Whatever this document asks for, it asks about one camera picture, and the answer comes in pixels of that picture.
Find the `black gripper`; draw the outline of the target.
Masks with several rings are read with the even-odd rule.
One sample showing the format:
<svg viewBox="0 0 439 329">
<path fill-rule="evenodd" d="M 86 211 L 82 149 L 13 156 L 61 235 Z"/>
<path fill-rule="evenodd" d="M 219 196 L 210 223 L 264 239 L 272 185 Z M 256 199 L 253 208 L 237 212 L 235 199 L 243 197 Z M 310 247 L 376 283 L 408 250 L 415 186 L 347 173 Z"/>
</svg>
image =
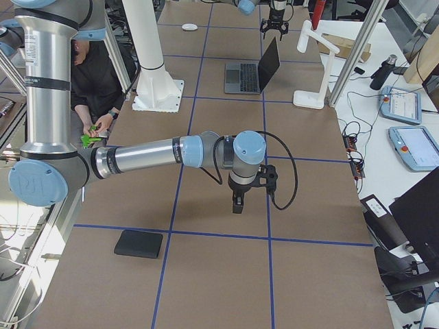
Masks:
<svg viewBox="0 0 439 329">
<path fill-rule="evenodd" d="M 252 188 L 253 182 L 256 178 L 248 180 L 245 184 L 234 181 L 228 178 L 228 186 L 233 192 L 233 213 L 241 214 L 244 209 L 244 195 Z"/>
<path fill-rule="evenodd" d="M 289 23 L 283 21 L 284 13 L 285 9 L 270 8 L 269 18 L 261 20 L 260 32 L 263 34 L 263 38 L 265 38 L 265 34 L 269 29 L 276 29 L 280 32 L 279 40 L 282 41 L 283 36 L 289 31 Z"/>
</svg>

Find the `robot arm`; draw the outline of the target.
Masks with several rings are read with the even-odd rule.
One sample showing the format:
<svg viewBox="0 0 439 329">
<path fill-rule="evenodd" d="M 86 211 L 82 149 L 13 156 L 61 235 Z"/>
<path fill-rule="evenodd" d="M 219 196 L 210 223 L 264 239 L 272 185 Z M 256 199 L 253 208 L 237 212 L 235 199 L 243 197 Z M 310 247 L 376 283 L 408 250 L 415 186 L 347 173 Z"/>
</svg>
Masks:
<svg viewBox="0 0 439 329">
<path fill-rule="evenodd" d="M 270 30 L 275 30 L 280 32 L 280 40 L 289 31 L 289 21 L 294 15 L 293 1 L 288 0 L 219 0 L 219 1 L 203 1 L 203 3 L 226 3 L 236 7 L 242 14 L 249 16 L 254 12 L 258 5 L 268 5 L 269 6 L 269 17 L 267 19 L 262 19 L 259 31 L 265 34 Z M 292 9 L 292 15 L 285 20 L 284 14 L 287 6 Z"/>
<path fill-rule="evenodd" d="M 126 171 L 182 163 L 226 169 L 233 212 L 260 184 L 265 141 L 253 131 L 221 137 L 212 132 L 131 147 L 82 146 L 81 135 L 109 130 L 125 95 L 117 76 L 137 83 L 134 108 L 177 111 L 183 81 L 165 70 L 151 1 L 124 1 L 137 59 L 110 58 L 103 1 L 15 1 L 24 31 L 28 138 L 9 172 L 11 191 L 33 206 L 50 206 L 88 183 Z"/>
</svg>

